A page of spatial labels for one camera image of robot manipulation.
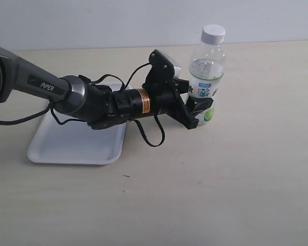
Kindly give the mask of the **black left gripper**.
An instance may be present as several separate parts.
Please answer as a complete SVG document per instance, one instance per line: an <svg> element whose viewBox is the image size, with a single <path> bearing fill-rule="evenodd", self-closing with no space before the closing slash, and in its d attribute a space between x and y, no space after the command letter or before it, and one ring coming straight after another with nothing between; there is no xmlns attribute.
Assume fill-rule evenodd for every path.
<svg viewBox="0 0 308 246"><path fill-rule="evenodd" d="M163 79L148 74L140 89L117 92L118 112L131 119L166 114L187 129L194 129L198 126L194 116L209 109L214 100L209 97L188 97L185 104L181 95L188 93L188 89L188 80Z"/></svg>

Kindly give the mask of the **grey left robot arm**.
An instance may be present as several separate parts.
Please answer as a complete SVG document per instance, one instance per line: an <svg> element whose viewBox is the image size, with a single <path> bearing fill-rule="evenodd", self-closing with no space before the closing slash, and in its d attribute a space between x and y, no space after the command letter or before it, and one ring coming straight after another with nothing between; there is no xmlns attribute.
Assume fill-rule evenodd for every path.
<svg viewBox="0 0 308 246"><path fill-rule="evenodd" d="M179 79L178 66L160 50L153 50L145 83L139 89L112 90L101 80L79 75L56 77L31 62L0 47L0 103L12 90L21 91L53 103L64 115L101 130L144 117L166 114L188 129L197 127L197 115L208 109L211 98L181 95L190 91L189 82Z"/></svg>

